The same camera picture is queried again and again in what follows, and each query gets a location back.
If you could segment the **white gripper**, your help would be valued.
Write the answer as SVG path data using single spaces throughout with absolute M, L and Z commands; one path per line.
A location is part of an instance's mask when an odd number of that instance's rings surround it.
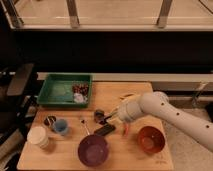
M 118 107 L 110 112 L 110 118 L 117 117 L 125 123 L 131 123 L 139 119 L 143 115 L 140 106 L 140 98 L 132 98 L 124 100 Z

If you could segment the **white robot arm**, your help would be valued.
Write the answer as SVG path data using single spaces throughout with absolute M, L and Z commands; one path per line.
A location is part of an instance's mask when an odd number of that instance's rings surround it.
M 174 107 L 163 92 L 147 92 L 123 100 L 111 112 L 109 122 L 132 123 L 146 115 L 167 121 L 213 152 L 213 123 Z

